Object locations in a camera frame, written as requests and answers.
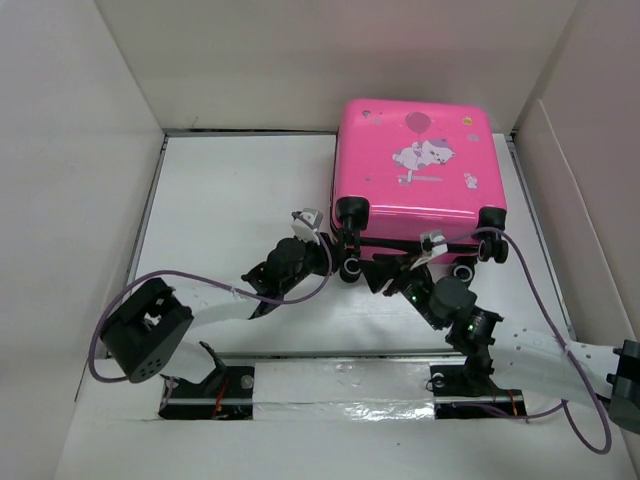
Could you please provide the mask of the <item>pink hard-shell suitcase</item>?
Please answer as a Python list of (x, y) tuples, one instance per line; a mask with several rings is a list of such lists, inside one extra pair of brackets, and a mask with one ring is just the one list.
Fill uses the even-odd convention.
[(447, 239), (454, 276), (503, 263), (507, 202), (487, 113), (479, 107), (359, 98), (342, 113), (330, 225), (346, 283), (377, 254), (419, 254), (421, 237)]

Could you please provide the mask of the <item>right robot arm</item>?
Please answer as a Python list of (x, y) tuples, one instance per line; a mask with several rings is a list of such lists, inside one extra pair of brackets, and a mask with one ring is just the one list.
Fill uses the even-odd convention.
[(605, 346), (524, 328), (477, 306), (456, 276), (434, 279), (426, 265), (405, 257), (365, 260), (360, 270), (374, 293), (402, 295), (446, 342), (466, 358), (462, 381), (474, 393), (496, 386), (534, 391), (601, 406), (623, 430), (639, 431), (639, 344)]

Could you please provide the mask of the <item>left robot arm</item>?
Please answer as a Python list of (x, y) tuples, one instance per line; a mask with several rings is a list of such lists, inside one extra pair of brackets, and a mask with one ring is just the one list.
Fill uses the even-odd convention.
[(279, 241), (243, 277), (244, 290), (177, 270), (150, 272), (108, 303), (92, 334), (88, 370), (101, 383), (142, 383), (156, 375), (188, 380), (201, 396), (222, 387), (222, 371), (183, 339), (191, 329), (253, 320), (318, 295), (335, 272), (335, 248), (324, 233)]

